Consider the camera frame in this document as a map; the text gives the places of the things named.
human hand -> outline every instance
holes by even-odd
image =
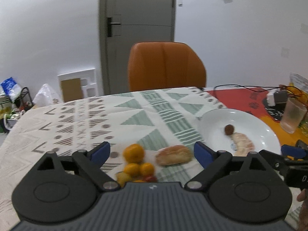
[[[301,211],[298,216],[298,229],[297,231],[308,230],[308,198],[306,197],[306,190],[302,190],[297,196],[297,201],[304,201],[301,206]]]

bowl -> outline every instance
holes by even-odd
[[[262,149],[281,154],[279,140],[274,131],[257,117],[236,109],[214,109],[206,112],[199,121],[203,143],[214,151],[226,150],[234,155],[234,143],[224,133],[228,124],[234,132],[245,134],[254,144],[255,151]]]

white wall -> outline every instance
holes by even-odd
[[[13,76],[32,97],[57,75],[96,68],[103,93],[98,0],[0,0],[0,81]]]
[[[202,59],[207,86],[278,85],[295,72],[308,78],[308,0],[183,0],[175,41]],[[289,57],[281,56],[281,48]]]

gray door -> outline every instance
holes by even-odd
[[[112,24],[106,38],[105,94],[128,92],[127,62],[132,45],[142,41],[173,41],[174,0],[107,0],[106,14],[106,21]]]

chair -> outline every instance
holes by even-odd
[[[128,60],[130,91],[205,87],[206,70],[197,54],[178,42],[139,42]]]

